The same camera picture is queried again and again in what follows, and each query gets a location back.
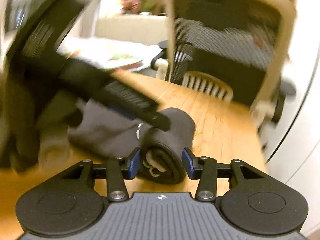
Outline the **dark grey garment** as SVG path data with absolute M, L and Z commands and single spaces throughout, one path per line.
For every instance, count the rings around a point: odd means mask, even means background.
M 185 179 L 182 152 L 192 147 L 196 129 L 189 114 L 178 108 L 161 110 L 170 120 L 170 129 L 162 131 L 92 100 L 79 108 L 82 123 L 68 130 L 72 145 L 103 158 L 126 158 L 138 147 L 139 177 L 160 184 L 179 184 Z

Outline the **green cartoon zipper storage bag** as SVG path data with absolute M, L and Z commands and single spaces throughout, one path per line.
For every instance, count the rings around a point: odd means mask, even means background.
M 107 72 L 116 69 L 136 68 L 142 65 L 143 58 L 130 54 L 114 54 L 110 59 L 98 63 L 98 66 Z

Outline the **red flower plant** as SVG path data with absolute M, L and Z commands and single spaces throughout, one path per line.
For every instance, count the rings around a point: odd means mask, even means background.
M 158 4 L 151 0 L 124 0 L 121 13 L 124 15 L 158 15 Z

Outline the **beige mesh office chair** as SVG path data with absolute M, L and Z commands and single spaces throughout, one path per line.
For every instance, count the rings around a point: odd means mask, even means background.
M 296 93 L 281 77 L 296 0 L 167 0 L 167 12 L 157 78 L 247 106 L 256 128 L 277 124 Z

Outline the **beige sofa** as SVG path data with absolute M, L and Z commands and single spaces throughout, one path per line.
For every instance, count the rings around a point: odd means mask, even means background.
M 97 20 L 94 35 L 110 40 L 157 45 L 167 40 L 166 16 L 121 15 Z

